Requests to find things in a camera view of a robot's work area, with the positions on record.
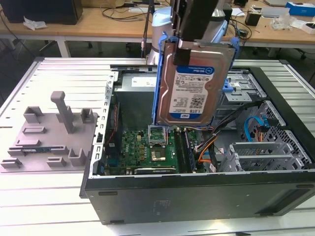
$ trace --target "motherboard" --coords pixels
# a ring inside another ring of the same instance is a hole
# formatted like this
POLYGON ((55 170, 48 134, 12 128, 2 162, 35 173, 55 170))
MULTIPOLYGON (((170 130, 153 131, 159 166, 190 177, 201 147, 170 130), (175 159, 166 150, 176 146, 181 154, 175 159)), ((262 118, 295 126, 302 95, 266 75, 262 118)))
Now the motherboard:
POLYGON ((144 130, 125 130, 119 158, 107 156, 105 171, 113 175, 192 173, 192 149, 199 143, 196 132, 149 125, 144 130), (187 136, 188 144, 181 137, 187 136))

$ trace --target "paper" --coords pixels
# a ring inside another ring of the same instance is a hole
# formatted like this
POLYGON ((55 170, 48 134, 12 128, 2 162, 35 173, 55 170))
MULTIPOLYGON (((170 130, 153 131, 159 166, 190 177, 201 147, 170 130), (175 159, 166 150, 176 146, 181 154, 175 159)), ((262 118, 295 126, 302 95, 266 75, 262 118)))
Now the paper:
POLYGON ((23 25, 31 30, 47 28, 44 21, 31 21, 24 17, 23 25))
POLYGON ((307 23, 306 21, 295 19, 294 21, 290 22, 290 26, 300 29, 306 23, 307 23))
POLYGON ((232 8, 232 16, 245 16, 245 13, 239 8, 232 8))

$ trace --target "orange wire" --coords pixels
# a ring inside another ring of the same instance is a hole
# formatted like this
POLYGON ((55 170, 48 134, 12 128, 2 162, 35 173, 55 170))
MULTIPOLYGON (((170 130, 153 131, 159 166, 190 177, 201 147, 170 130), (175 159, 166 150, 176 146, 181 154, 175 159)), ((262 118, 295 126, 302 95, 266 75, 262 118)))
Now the orange wire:
POLYGON ((208 147, 216 140, 217 138, 215 137, 215 139, 213 139, 206 147, 205 149, 201 152, 199 158, 198 158, 198 162, 211 162, 211 160, 201 160, 203 154, 206 152, 206 150, 208 149, 208 147))
POLYGON ((258 129, 256 130, 256 140, 259 142, 258 129))

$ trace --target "white table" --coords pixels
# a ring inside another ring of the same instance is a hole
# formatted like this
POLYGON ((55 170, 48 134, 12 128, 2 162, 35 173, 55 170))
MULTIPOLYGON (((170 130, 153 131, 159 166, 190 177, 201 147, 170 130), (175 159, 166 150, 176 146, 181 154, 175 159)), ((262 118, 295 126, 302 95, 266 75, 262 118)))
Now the white table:
MULTIPOLYGON (((39 104, 43 112, 55 112, 44 98, 50 93, 41 90, 43 84, 49 85, 50 89, 68 91, 65 102, 73 112, 83 107, 97 110, 103 96, 102 75, 106 74, 109 64, 130 62, 144 64, 141 59, 45 59, 34 62, 0 108, 0 157, 7 157, 6 151, 24 122, 23 112, 28 105, 39 104)), ((282 88, 282 94, 290 96, 292 101, 298 100, 298 95, 314 100, 310 94, 313 91, 303 79, 290 68, 282 68, 278 61, 239 60, 234 64, 243 63, 260 65, 276 87, 282 88)), ((315 197, 282 217, 104 226, 89 200, 79 197, 82 177, 83 173, 0 174, 0 235, 183 236, 226 233, 234 236, 235 232, 264 236, 314 235, 315 197)))

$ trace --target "wd hard drive label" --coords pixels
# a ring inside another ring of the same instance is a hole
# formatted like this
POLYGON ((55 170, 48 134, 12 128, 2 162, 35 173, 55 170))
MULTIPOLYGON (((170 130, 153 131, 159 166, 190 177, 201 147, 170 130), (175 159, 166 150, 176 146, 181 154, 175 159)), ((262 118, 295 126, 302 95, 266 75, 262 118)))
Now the wd hard drive label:
POLYGON ((173 118, 198 118, 205 107, 207 82, 212 80, 214 68, 208 66, 177 66, 169 112, 173 118))

